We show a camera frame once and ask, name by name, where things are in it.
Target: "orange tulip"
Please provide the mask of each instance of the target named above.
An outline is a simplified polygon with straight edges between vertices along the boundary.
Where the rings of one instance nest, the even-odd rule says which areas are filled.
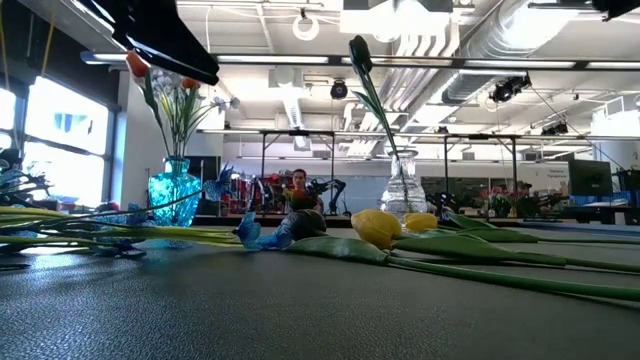
[[[136,78],[145,77],[149,72],[149,66],[134,51],[127,52],[126,61],[129,72]]]
[[[200,87],[200,83],[191,78],[184,78],[182,80],[182,87],[185,89],[197,89]]]

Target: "person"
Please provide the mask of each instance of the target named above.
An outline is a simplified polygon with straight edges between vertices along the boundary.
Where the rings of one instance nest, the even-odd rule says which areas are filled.
[[[293,170],[293,193],[296,193],[298,191],[300,192],[304,192],[306,191],[307,188],[307,172],[304,171],[303,169],[295,169]],[[319,196],[314,195],[313,198],[313,203],[315,203],[315,205],[313,205],[312,209],[315,211],[318,211],[320,213],[324,212],[324,203],[322,201],[322,199]],[[291,212],[291,205],[290,205],[290,201],[287,202],[287,213]]]

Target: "white ceiling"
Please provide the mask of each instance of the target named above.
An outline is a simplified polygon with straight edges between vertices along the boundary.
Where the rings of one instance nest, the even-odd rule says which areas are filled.
[[[40,16],[44,18],[49,16],[51,2],[20,1]],[[114,46],[93,28],[103,33],[104,30],[92,23],[86,14],[83,15],[73,8],[70,5],[71,1],[61,0],[61,5],[57,8],[56,26],[92,50],[114,51]],[[323,2],[324,11],[309,13],[339,23],[342,1],[325,0]],[[497,0],[475,0],[476,11],[468,15],[465,21],[471,24],[477,21],[496,2]],[[207,46],[205,31],[207,10],[207,7],[179,8],[179,15],[205,47]],[[265,34],[265,29],[261,25],[257,8],[212,8],[208,14],[210,51],[217,54],[266,54],[271,51],[282,54],[346,55],[348,53],[348,41],[353,34],[341,33],[338,25],[321,21],[319,35],[312,41],[302,41],[292,32],[292,23],[298,14],[297,10],[264,9],[263,14],[268,35]],[[640,19],[640,15],[629,14],[626,18],[636,20]],[[464,33],[470,28],[470,25],[462,27],[463,38]],[[638,59],[640,58],[640,37],[636,34],[639,28],[640,24],[615,20],[609,23],[572,21],[558,36],[536,51],[534,57]],[[365,39],[373,54],[395,53],[396,49],[392,44],[378,42],[370,36],[366,36]],[[250,123],[251,119],[273,119],[276,114],[284,112],[282,102],[267,88],[269,69],[268,66],[226,66],[220,70],[219,76],[224,86],[242,101],[242,111],[229,115],[232,126],[241,127],[243,124]],[[331,100],[329,90],[334,78],[344,78],[351,89],[357,88],[358,80],[353,72],[349,68],[332,67],[304,68],[303,72],[304,82],[311,85],[310,95],[300,101],[303,114],[342,114],[346,101]],[[386,69],[375,69],[374,81],[378,85],[381,84],[387,72]],[[571,108],[568,112],[569,121],[580,131],[588,130],[589,111],[600,105],[596,102],[584,102],[584,99],[602,100],[611,98],[610,94],[615,91],[640,91],[640,74],[633,73],[531,72],[531,78],[534,87],[547,99],[554,110]],[[581,94],[580,101],[573,100],[573,94],[576,91]],[[454,126],[465,130],[460,132],[491,129],[498,124],[501,129],[507,128],[503,132],[511,132],[525,129],[530,123],[552,114],[552,110],[531,91],[519,95],[512,103],[500,107],[497,112],[490,112],[484,108],[484,96],[485,94],[480,95],[479,107],[461,108],[455,114],[457,125]]]

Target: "flower stem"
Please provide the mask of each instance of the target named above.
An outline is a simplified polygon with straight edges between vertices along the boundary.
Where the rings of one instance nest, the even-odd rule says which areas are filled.
[[[542,292],[559,292],[574,295],[596,296],[608,299],[640,302],[640,289],[628,289],[614,286],[589,285],[543,279],[531,279],[521,276],[496,274],[486,271],[463,269],[453,266],[427,264],[393,256],[387,257],[387,262],[389,264],[420,270],[428,273],[450,276],[458,279],[480,281],[495,285],[509,286],[519,289]]]

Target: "desk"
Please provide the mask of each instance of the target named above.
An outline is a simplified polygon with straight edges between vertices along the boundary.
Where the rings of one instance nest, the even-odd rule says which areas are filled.
[[[604,261],[640,259],[640,247],[508,246]],[[149,249],[138,261],[0,259],[34,265],[0,273],[5,360],[640,359],[640,305],[622,302],[204,245]],[[639,276],[470,267],[640,287]]]

